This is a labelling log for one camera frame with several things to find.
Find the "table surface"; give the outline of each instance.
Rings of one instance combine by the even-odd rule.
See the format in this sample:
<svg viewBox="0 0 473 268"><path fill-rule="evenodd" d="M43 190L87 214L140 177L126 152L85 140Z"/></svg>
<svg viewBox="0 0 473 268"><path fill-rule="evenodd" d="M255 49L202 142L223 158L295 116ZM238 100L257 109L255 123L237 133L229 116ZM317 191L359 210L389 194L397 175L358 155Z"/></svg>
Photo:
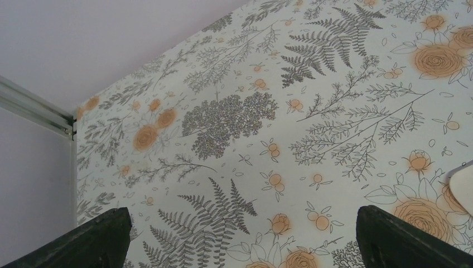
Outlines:
<svg viewBox="0 0 473 268"><path fill-rule="evenodd" d="M78 224L128 207L125 267L362 267L375 204L473 253L472 6L251 1L79 107Z"/></svg>

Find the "metal frame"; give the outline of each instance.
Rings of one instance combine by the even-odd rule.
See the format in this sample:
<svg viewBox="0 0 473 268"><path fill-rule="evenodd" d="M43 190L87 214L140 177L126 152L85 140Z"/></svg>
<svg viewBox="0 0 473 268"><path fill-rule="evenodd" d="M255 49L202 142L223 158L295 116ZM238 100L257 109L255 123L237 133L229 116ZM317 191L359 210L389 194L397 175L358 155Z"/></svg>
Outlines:
<svg viewBox="0 0 473 268"><path fill-rule="evenodd" d="M0 75L0 107L73 139L74 117Z"/></svg>

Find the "flower cluster print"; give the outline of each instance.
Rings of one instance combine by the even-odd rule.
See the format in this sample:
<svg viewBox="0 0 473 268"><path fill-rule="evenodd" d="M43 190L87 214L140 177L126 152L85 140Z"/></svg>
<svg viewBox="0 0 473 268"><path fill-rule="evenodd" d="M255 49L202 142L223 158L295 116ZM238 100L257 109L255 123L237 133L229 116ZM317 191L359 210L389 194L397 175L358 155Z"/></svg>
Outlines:
<svg viewBox="0 0 473 268"><path fill-rule="evenodd" d="M78 224L127 207L126 268L362 268L374 204L473 255L472 7L249 1L78 107Z"/></svg>

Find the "floral tablecloth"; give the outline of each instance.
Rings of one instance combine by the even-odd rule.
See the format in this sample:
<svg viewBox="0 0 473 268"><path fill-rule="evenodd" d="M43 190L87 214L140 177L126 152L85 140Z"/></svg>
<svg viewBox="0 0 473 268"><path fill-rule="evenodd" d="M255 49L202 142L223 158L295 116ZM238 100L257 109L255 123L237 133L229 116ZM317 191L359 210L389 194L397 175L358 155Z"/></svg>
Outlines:
<svg viewBox="0 0 473 268"><path fill-rule="evenodd" d="M363 267L375 204L468 253L471 0L251 1L78 110L78 224L125 267Z"/></svg>

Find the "patterned surface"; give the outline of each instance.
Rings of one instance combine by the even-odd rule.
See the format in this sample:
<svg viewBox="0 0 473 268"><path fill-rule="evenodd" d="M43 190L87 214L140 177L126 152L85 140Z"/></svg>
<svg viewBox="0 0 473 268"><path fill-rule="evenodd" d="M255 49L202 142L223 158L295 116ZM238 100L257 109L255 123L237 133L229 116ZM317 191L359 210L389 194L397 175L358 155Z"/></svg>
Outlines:
<svg viewBox="0 0 473 268"><path fill-rule="evenodd" d="M360 206L472 253L472 1L263 0L79 108L78 222L126 267L362 267Z"/></svg>

